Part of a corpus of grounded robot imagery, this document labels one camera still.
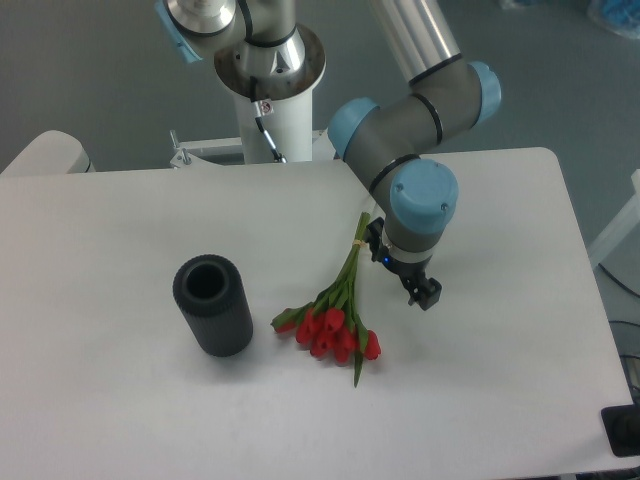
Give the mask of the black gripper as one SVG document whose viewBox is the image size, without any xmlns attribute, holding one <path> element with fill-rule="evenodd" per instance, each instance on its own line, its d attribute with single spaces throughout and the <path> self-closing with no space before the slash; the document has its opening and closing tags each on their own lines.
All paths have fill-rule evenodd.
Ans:
<svg viewBox="0 0 640 480">
<path fill-rule="evenodd" d="M 423 311 L 427 311 L 439 302 L 442 285 L 435 278 L 427 278 L 425 273 L 433 249 L 424 252 L 400 249 L 388 237 L 381 217 L 367 225 L 365 242 L 369 246 L 372 261 L 381 263 L 400 278 L 409 294 L 410 306 L 417 304 Z"/>
</svg>

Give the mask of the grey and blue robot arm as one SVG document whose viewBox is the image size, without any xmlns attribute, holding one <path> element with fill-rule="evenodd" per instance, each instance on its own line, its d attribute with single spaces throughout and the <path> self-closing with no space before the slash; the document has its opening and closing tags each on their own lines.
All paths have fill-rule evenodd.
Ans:
<svg viewBox="0 0 640 480">
<path fill-rule="evenodd" d="M 246 163 L 311 159 L 312 93 L 326 55 L 293 2 L 159 1 L 155 9 L 185 61 L 213 62 L 235 102 Z M 437 2 L 376 1 L 372 9 L 409 94 L 388 107 L 352 100 L 327 133 L 383 211 L 365 231 L 373 260 L 399 277 L 411 303 L 428 309 L 441 286 L 425 270 L 454 214 L 458 185 L 426 153 L 493 115 L 501 86 L 486 64 L 465 61 Z"/>
</svg>

